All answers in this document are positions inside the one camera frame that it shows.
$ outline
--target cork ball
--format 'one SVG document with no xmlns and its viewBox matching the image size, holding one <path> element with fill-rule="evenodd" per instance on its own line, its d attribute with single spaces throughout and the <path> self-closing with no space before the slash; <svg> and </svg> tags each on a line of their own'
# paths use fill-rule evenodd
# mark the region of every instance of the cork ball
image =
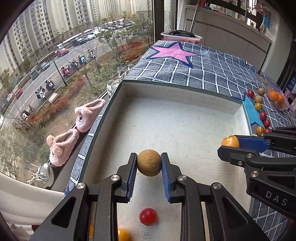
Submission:
<svg viewBox="0 0 296 241">
<path fill-rule="evenodd" d="M 161 171 L 160 155 L 154 150 L 144 150 L 138 155 L 137 165 L 140 173 L 154 177 Z"/>
</svg>

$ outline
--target pink slipper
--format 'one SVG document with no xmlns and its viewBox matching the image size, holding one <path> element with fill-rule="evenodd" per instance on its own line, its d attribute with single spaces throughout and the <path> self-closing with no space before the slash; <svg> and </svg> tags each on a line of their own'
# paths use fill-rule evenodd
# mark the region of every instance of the pink slipper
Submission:
<svg viewBox="0 0 296 241">
<path fill-rule="evenodd" d="M 89 102 L 83 106 L 75 108 L 75 113 L 77 114 L 76 127 L 80 132 L 88 131 L 100 111 L 106 104 L 104 99 L 96 99 L 92 102 Z"/>
<path fill-rule="evenodd" d="M 46 142 L 50 146 L 50 162 L 57 167 L 64 165 L 68 160 L 78 138 L 79 132 L 76 129 L 70 129 L 69 131 L 56 137 L 49 135 L 46 138 Z"/>
</svg>

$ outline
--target street lamp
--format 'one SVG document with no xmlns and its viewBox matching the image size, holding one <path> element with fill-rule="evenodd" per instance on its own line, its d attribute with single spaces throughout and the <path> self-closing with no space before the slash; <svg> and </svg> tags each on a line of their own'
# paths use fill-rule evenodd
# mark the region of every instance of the street lamp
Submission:
<svg viewBox="0 0 296 241">
<path fill-rule="evenodd" d="M 62 78 L 62 80 L 63 80 L 63 82 L 64 82 L 64 84 L 65 84 L 65 86 L 67 87 L 68 85 L 67 85 L 66 81 L 64 80 L 64 78 L 63 78 L 61 72 L 59 71 L 59 68 L 57 67 L 57 64 L 55 63 L 54 59 L 53 59 L 52 61 L 53 61 L 54 65 L 56 66 L 56 68 L 57 68 L 57 70 L 58 70 L 58 72 L 59 72 L 59 74 L 60 74 L 60 76 L 61 76 L 61 78 Z"/>
</svg>

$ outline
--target road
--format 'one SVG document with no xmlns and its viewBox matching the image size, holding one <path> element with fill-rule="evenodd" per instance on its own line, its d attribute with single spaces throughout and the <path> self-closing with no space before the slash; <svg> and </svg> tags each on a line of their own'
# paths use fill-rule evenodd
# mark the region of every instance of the road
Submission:
<svg viewBox="0 0 296 241">
<path fill-rule="evenodd" d="M 56 57 L 54 59 L 59 70 L 61 70 L 61 67 L 68 64 L 68 62 L 71 61 L 73 58 L 77 57 L 78 55 L 82 55 L 82 53 L 85 53 L 87 49 L 89 49 L 90 47 L 95 48 L 94 52 L 96 56 L 101 56 L 104 52 L 102 44 L 98 43 L 97 39 L 88 41 L 87 43 L 81 46 L 72 47 L 69 49 L 70 51 L 68 54 L 66 54 L 63 57 Z M 30 104 L 35 110 L 38 110 L 44 104 L 45 100 L 37 99 L 35 91 L 37 91 L 37 89 L 40 86 L 45 88 L 44 82 L 49 78 L 54 82 L 56 89 L 60 87 L 62 84 L 64 84 L 61 76 L 57 71 L 57 68 L 55 67 L 52 61 L 50 62 L 50 67 L 48 69 L 46 69 L 43 72 L 39 72 L 38 78 L 36 78 L 34 81 L 32 79 L 29 80 L 29 82 L 23 87 L 23 94 L 21 95 L 21 97 L 18 100 L 13 100 L 13 102 L 8 107 L 6 113 L 4 114 L 3 126 L 13 122 L 13 116 L 17 116 L 19 118 L 20 111 L 24 109 L 29 109 L 28 104 Z M 46 98 L 49 98 L 52 93 L 53 91 L 48 92 L 46 90 Z"/>
</svg>

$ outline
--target grid pattern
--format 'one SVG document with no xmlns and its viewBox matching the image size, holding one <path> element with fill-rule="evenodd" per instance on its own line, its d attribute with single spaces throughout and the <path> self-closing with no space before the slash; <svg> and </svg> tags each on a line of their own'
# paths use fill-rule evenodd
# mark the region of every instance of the grid pattern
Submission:
<svg viewBox="0 0 296 241">
<path fill-rule="evenodd" d="M 160 40 L 155 45 L 167 47 L 172 43 L 174 41 Z M 181 42 L 181 44 L 184 50 L 198 54 L 198 56 L 190 57 L 192 67 L 188 67 L 171 57 L 149 59 L 155 53 L 155 50 L 150 48 L 125 79 L 186 85 L 238 99 L 243 99 L 248 89 L 253 89 L 255 94 L 258 94 L 256 88 L 266 89 L 266 85 L 257 76 L 257 69 L 244 59 L 202 45 L 186 42 Z M 265 80 L 271 81 L 265 74 L 261 73 L 261 75 Z M 65 195 L 78 183 L 94 134 L 110 100 L 112 101 L 113 98 L 111 97 L 106 103 L 89 131 L 76 159 Z M 268 119 L 271 121 L 271 127 L 291 126 L 286 113 L 276 110 L 267 98 L 263 98 L 262 110 L 266 112 Z M 289 113 L 294 123 L 296 123 L 293 112 L 289 110 Z M 253 135 L 256 135 L 256 128 L 257 124 L 251 126 Z M 285 153 L 270 150 L 265 151 L 262 155 L 267 157 L 292 157 Z M 251 216 L 271 241 L 277 240 L 285 228 L 286 220 L 283 215 L 258 200 L 254 201 Z"/>
</svg>

